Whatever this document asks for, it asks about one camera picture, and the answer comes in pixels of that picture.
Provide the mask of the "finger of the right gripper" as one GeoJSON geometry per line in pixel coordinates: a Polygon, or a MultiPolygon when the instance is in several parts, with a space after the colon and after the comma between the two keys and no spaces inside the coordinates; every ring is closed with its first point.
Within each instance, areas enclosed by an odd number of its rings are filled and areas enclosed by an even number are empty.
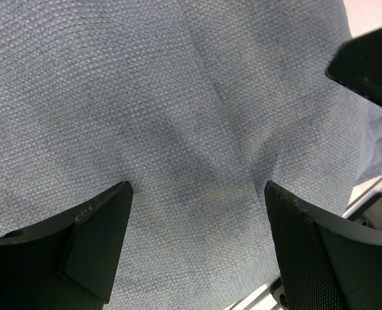
{"type": "Polygon", "coordinates": [[[341,45],[325,74],[382,108],[382,27],[341,45]]]}

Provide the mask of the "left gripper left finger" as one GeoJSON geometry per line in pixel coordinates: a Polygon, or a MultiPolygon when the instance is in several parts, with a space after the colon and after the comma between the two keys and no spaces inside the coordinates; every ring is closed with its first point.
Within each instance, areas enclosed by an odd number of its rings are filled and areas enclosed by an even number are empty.
{"type": "Polygon", "coordinates": [[[102,309],[111,299],[132,200],[124,181],[0,237],[0,309],[102,309]]]}

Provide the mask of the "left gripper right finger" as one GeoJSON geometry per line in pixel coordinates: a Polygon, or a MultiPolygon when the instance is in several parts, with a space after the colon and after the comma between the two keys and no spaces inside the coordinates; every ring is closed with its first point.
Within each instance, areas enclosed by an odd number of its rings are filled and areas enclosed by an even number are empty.
{"type": "Polygon", "coordinates": [[[264,197],[288,309],[382,309],[382,231],[272,181],[264,197]]]}

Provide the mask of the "blue pillow cover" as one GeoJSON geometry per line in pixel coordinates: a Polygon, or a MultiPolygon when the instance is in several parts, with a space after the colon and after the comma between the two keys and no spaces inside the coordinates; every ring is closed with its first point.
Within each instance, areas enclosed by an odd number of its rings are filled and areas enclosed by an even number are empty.
{"type": "Polygon", "coordinates": [[[223,309],[278,265],[271,180],[342,214],[382,108],[329,80],[342,1],[0,1],[0,236],[127,180],[110,309],[223,309]]]}

